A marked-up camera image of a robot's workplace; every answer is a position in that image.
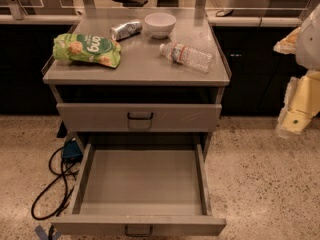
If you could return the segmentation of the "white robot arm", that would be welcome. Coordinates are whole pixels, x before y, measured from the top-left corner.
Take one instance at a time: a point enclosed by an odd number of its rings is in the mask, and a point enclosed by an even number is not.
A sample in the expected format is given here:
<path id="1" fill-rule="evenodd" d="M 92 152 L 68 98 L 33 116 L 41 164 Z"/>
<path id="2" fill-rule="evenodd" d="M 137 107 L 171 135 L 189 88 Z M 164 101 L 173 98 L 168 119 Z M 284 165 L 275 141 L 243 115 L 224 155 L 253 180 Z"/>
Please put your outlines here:
<path id="1" fill-rule="evenodd" d="M 273 50 L 294 54 L 296 63 L 307 70 L 301 78 L 290 79 L 277 119 L 276 133 L 288 139 L 299 135 L 320 112 L 320 4 Z"/>

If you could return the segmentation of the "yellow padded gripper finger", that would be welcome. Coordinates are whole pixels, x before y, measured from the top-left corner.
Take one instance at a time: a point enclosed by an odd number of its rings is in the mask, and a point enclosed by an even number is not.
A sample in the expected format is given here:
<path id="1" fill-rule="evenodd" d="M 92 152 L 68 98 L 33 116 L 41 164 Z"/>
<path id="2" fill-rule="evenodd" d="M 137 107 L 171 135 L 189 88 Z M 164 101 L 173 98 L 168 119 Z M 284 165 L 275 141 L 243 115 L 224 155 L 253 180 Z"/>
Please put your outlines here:
<path id="1" fill-rule="evenodd" d="M 297 89 L 298 80 L 299 79 L 295 77 L 290 79 L 284 97 L 284 106 L 277 119 L 276 133 L 279 137 L 284 139 L 300 135 L 312 119 L 305 114 L 292 112 L 289 108 Z"/>

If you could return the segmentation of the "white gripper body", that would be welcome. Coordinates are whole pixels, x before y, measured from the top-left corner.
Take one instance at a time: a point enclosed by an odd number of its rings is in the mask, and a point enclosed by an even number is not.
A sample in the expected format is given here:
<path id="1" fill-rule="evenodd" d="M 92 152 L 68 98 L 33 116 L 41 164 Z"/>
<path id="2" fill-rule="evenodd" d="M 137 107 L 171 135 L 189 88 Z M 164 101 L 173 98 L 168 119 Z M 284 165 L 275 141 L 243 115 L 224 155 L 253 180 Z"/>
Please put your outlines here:
<path id="1" fill-rule="evenodd" d="M 309 70 L 298 80 L 297 89 L 289 106 L 292 112 L 298 112 L 312 118 L 320 112 L 320 72 Z"/>

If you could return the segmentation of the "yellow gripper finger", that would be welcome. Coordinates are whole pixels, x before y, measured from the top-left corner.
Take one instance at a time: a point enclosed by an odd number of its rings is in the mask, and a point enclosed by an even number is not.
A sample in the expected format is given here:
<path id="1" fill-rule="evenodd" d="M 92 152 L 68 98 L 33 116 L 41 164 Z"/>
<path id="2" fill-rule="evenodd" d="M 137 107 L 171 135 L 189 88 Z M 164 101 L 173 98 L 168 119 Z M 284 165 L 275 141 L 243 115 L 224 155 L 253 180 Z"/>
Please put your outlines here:
<path id="1" fill-rule="evenodd" d="M 278 41 L 273 50 L 281 54 L 295 54 L 296 53 L 296 42 L 300 32 L 300 27 L 294 29 L 285 38 Z"/>

